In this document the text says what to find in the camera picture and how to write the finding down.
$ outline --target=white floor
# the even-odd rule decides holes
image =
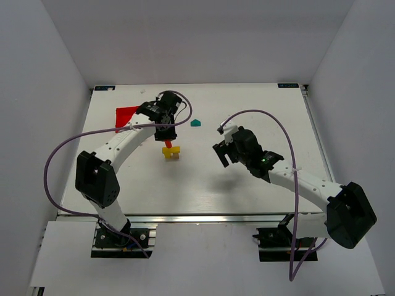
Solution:
[[[382,294],[365,240],[354,250],[330,241],[294,282],[288,263],[259,262],[255,226],[160,224],[150,259],[90,258],[94,223],[50,222],[32,286],[44,296],[233,296]]]

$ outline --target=white table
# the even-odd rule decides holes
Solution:
[[[152,101],[166,89],[183,93],[193,105],[193,117],[202,122],[198,128],[189,123],[178,126],[175,145],[181,146],[180,159],[167,162],[163,143],[152,138],[144,142],[123,164],[117,177],[118,201],[124,213],[145,214],[248,214],[288,213],[293,211],[294,194],[249,174],[240,164],[222,167],[212,146],[223,137],[219,124],[229,115],[244,109],[263,109],[276,116],[288,131],[296,152],[297,164],[326,178],[322,158],[312,130],[301,90],[279,89],[277,84],[174,84],[116,86],[113,91],[94,91],[83,131],[115,125],[115,109]],[[179,116],[185,118],[188,110]],[[235,118],[250,129],[262,148],[290,159],[285,136],[277,124],[259,113]],[[100,147],[113,134],[82,138],[78,154]],[[94,208],[75,189],[75,159],[67,182],[63,206],[94,213]],[[300,212],[320,212],[301,199]]]
[[[240,164],[223,168],[212,150],[212,145],[222,140],[216,129],[227,116],[242,109],[264,109],[278,117],[289,132],[297,164],[324,178],[325,169],[299,89],[278,89],[275,84],[116,86],[115,91],[93,93],[84,131],[113,126],[116,107],[140,105],[166,89],[180,91],[191,100],[193,118],[202,121],[202,126],[177,128],[179,161],[166,162],[161,144],[149,139],[118,173],[118,199],[125,213],[134,214],[129,217],[133,226],[159,224],[152,257],[90,258],[95,223],[61,215],[47,226],[32,287],[45,287],[44,296],[383,293],[365,239],[354,250],[330,241],[319,251],[318,261],[306,262],[292,283],[288,281],[288,263],[259,262],[257,244],[251,236],[256,227],[275,227],[283,216],[247,214],[292,212],[294,196],[252,177]],[[248,114],[235,121],[253,130],[264,149],[289,158],[285,137],[271,119]],[[78,153],[92,151],[110,137],[84,138]],[[92,213],[93,207],[75,190],[74,182],[75,160],[63,206]],[[300,211],[319,209],[301,199]],[[227,213],[240,215],[229,218],[224,215]],[[177,221],[189,223],[161,224]]]

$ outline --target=white tabletop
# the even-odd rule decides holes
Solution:
[[[212,149],[223,137],[217,128],[229,115],[244,109],[263,109],[276,116],[288,131],[297,165],[326,178],[318,145],[300,89],[279,89],[276,84],[172,84],[116,86],[113,91],[94,91],[83,131],[115,126],[115,109],[152,101],[164,90],[183,93],[193,105],[193,117],[201,127],[189,123],[178,126],[180,159],[167,162],[161,142],[153,138],[125,161],[117,177],[118,201],[126,214],[203,213],[288,213],[293,212],[294,195],[249,174],[241,164],[224,168]],[[179,116],[182,120],[185,110]],[[240,115],[238,125],[250,129],[264,150],[290,159],[285,136],[269,117],[258,113]],[[77,153],[92,152],[113,134],[82,138]],[[62,204],[64,207],[94,213],[94,208],[75,189],[75,159]],[[300,212],[320,212],[301,199]]]

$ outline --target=black bracket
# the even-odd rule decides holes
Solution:
[[[329,197],[328,201],[328,234],[339,245],[353,249],[377,222],[364,190],[350,182],[342,186],[342,191],[336,197]]]

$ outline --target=yellow block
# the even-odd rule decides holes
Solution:
[[[165,155],[165,158],[179,158],[179,153],[181,152],[180,146],[173,146],[172,148],[163,147],[162,153]]]

